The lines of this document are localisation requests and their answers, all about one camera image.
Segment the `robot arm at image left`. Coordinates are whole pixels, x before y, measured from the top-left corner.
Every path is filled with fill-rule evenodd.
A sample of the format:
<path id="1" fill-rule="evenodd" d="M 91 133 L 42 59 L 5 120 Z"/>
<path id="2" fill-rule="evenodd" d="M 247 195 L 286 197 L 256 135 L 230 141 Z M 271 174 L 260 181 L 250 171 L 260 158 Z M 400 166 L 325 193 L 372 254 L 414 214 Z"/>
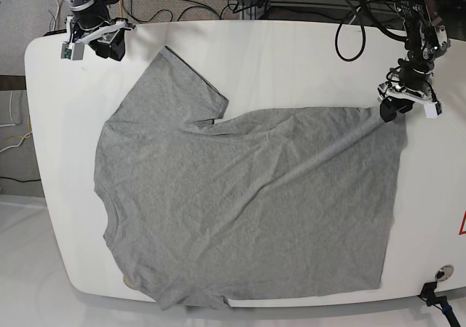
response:
<path id="1" fill-rule="evenodd" d="M 123 17 L 112 18 L 109 6 L 121 0 L 65 0 L 71 14 L 66 18 L 66 40 L 60 57 L 82 60 L 90 47 L 100 58 L 121 61 L 126 53 L 125 33 L 135 26 Z"/>

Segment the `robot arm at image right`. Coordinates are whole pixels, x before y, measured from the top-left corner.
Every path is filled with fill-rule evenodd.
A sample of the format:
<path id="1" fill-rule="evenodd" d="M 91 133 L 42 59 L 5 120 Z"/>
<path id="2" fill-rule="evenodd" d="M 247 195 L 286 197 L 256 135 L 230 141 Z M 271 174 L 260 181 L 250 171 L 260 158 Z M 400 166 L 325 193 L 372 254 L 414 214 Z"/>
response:
<path id="1" fill-rule="evenodd" d="M 378 86 L 380 116 L 384 122 L 391 122 L 418 103 L 427 118 L 436 118 L 442 113 L 442 105 L 433 89 L 434 62 L 446 53 L 451 42 L 435 0 L 395 0 L 395 8 L 406 30 L 407 54 L 398 59 L 398 65 Z"/>

